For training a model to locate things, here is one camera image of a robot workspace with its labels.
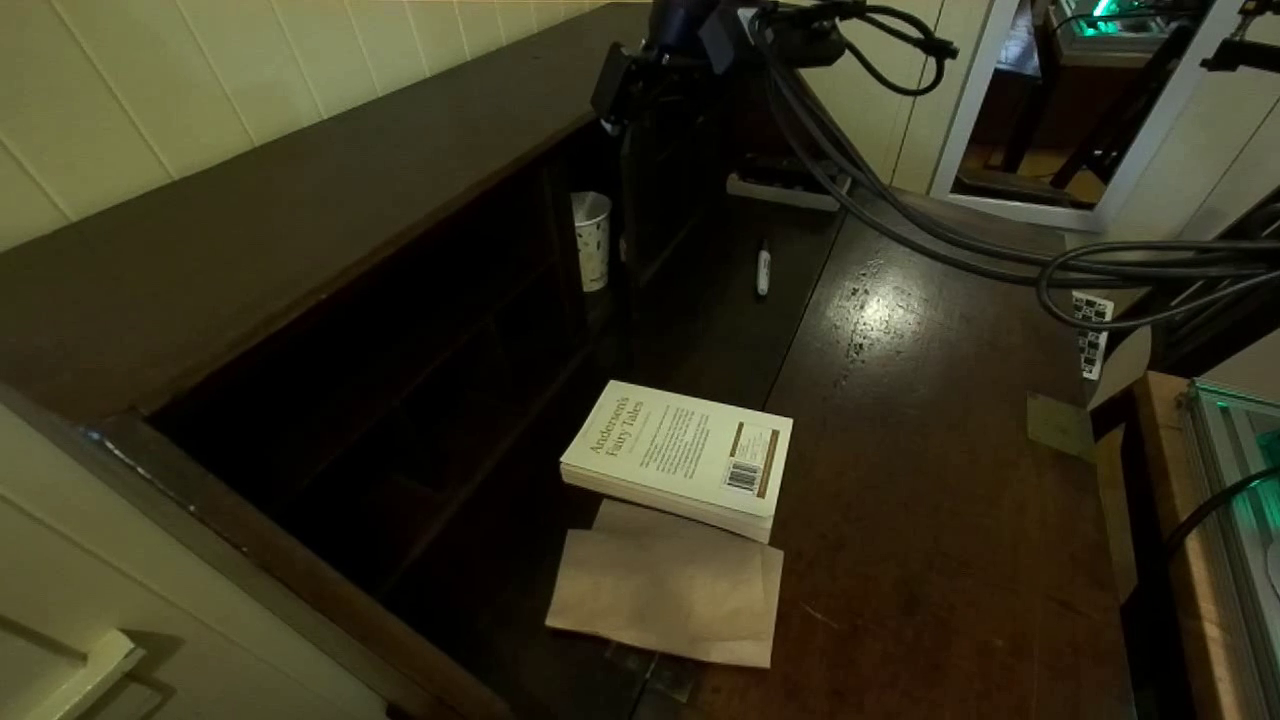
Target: white book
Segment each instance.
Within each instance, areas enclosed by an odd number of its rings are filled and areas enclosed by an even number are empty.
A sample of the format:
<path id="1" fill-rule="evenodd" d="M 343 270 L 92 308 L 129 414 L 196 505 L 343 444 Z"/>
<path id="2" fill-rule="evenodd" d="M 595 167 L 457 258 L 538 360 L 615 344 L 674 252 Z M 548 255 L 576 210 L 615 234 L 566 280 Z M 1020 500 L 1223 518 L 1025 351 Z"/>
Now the white book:
<path id="1" fill-rule="evenodd" d="M 561 476 L 768 545 L 787 449 L 787 414 L 607 378 Z"/>

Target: dark wooden surface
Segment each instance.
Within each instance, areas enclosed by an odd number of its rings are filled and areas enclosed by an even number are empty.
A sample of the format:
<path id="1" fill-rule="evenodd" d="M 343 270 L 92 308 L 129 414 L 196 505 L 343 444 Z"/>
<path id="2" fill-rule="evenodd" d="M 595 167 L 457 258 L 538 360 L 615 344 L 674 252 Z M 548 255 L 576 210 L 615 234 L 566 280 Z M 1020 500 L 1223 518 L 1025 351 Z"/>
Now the dark wooden surface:
<path id="1" fill-rule="evenodd" d="M 1032 293 L 847 225 L 768 401 L 796 414 L 775 664 L 708 667 L 684 717 L 1131 717 L 1092 467 L 1025 432 L 1071 368 Z"/>
<path id="2" fill-rule="evenodd" d="M 598 6 L 0 255 L 0 378 L 142 414 L 589 119 Z"/>

